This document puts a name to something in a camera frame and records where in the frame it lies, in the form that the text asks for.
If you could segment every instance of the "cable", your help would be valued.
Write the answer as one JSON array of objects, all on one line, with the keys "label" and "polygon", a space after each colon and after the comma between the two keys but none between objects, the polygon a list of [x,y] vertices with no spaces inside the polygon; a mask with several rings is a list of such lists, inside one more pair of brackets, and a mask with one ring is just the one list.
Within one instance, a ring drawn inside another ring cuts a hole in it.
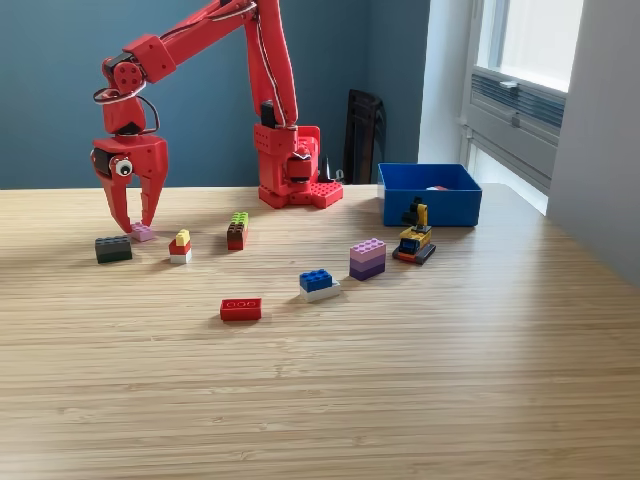
[{"label": "cable", "polygon": [[205,21],[205,20],[211,20],[212,22],[219,22],[221,20],[227,20],[229,18],[233,18],[236,17],[238,15],[244,15],[245,13],[250,12],[251,10],[254,10],[258,8],[258,5],[255,2],[251,2],[248,6],[246,6],[245,8],[243,8],[242,10],[237,10],[235,12],[232,13],[225,13],[224,15],[212,15],[210,17],[205,17],[203,19],[200,20],[196,20],[195,22],[192,23],[188,23],[186,25],[182,25],[181,27],[178,28],[174,28],[173,30],[169,30],[166,33],[163,33],[160,36],[160,40],[166,40],[169,37],[172,37],[173,35],[180,33],[180,32],[184,32],[185,30],[189,30],[192,27],[195,27],[196,25],[198,25],[199,23]]},{"label": "cable", "polygon": [[115,88],[109,88],[109,87],[101,88],[100,90],[98,90],[96,93],[93,94],[93,101],[96,102],[98,105],[110,105],[112,103],[123,102],[125,100],[129,100],[130,98],[133,98],[136,95],[138,95],[138,93],[140,93],[146,86],[147,86],[147,82],[146,80],[143,79],[140,86],[136,88],[133,92],[129,92],[124,95],[118,94],[117,96],[114,96],[114,97],[104,97],[104,98],[101,97],[101,95],[103,95],[105,92],[109,90],[118,92],[118,90]]},{"label": "cable", "polygon": [[282,108],[282,101],[280,100],[280,94],[278,93],[278,85],[276,83],[276,79],[271,71],[271,66],[269,65],[269,59],[267,58],[267,51],[264,48],[264,40],[262,39],[262,27],[260,26],[260,18],[258,17],[258,41],[260,43],[260,53],[262,54],[262,63],[264,63],[264,69],[267,72],[267,76],[269,77],[269,81],[271,82],[271,86],[273,87],[273,95],[276,100],[276,104],[278,105],[278,110],[280,111],[280,116],[282,117],[282,121],[287,123],[287,119],[284,116],[284,109]]},{"label": "cable", "polygon": [[144,97],[142,97],[140,95],[138,95],[138,98],[140,100],[142,100],[144,103],[146,103],[147,105],[149,105],[149,108],[151,108],[151,110],[153,111],[153,118],[155,119],[155,122],[156,122],[156,127],[155,128],[147,128],[146,130],[143,130],[142,132],[140,132],[140,135],[147,135],[148,133],[157,132],[158,129],[160,128],[160,115],[158,114],[158,110],[153,105],[153,103],[151,103],[146,98],[144,98]]}]

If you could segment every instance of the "blue bin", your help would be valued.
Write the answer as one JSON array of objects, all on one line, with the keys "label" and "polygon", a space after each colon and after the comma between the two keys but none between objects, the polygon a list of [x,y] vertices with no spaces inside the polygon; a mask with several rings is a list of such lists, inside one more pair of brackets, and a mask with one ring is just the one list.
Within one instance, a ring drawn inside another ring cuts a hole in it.
[{"label": "blue bin", "polygon": [[[429,187],[448,190],[427,190]],[[378,196],[387,227],[404,225],[402,214],[415,197],[429,208],[432,227],[475,227],[480,215],[482,189],[462,165],[381,163]]]}]

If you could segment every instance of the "window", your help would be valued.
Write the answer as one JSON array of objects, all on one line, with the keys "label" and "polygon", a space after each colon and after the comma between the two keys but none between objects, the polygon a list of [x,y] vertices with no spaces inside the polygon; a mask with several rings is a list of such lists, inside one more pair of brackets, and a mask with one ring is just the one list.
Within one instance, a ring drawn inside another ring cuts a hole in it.
[{"label": "window", "polygon": [[567,92],[583,1],[487,2],[477,65]]},{"label": "window", "polygon": [[473,147],[548,193],[583,0],[474,0],[461,120]]}]

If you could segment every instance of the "red robotic arm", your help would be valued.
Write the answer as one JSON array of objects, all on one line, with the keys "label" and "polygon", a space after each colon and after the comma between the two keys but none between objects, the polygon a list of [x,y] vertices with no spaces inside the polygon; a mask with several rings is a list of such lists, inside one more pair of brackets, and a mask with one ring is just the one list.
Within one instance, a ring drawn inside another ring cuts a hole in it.
[{"label": "red robotic arm", "polygon": [[[251,89],[261,117],[254,126],[260,198],[274,208],[326,208],[342,198],[340,184],[318,182],[319,129],[296,126],[298,109],[279,0],[215,0],[167,33],[144,35],[103,62],[108,87],[96,92],[94,101],[103,106],[105,129],[114,136],[94,140],[91,159],[111,214],[125,232],[131,232],[126,186],[132,175],[138,175],[142,187],[142,223],[151,225],[168,171],[167,143],[153,135],[158,114],[138,94],[240,26],[246,30]],[[142,102],[154,112],[154,128],[146,128]]]}]

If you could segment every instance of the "window frame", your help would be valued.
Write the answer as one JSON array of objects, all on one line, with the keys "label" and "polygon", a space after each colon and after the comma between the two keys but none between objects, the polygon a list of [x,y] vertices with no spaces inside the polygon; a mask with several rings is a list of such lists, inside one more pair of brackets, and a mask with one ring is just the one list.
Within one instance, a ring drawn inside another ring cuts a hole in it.
[{"label": "window frame", "polygon": [[[499,66],[509,6],[510,0],[474,0],[460,116],[465,129],[460,163],[469,166],[469,152],[475,144],[546,193],[551,185],[560,128],[527,117],[472,89],[472,76],[476,74],[497,80],[506,89],[519,88],[543,98],[566,101],[566,92],[478,66]],[[486,21],[491,22],[491,29],[483,32]]]}]

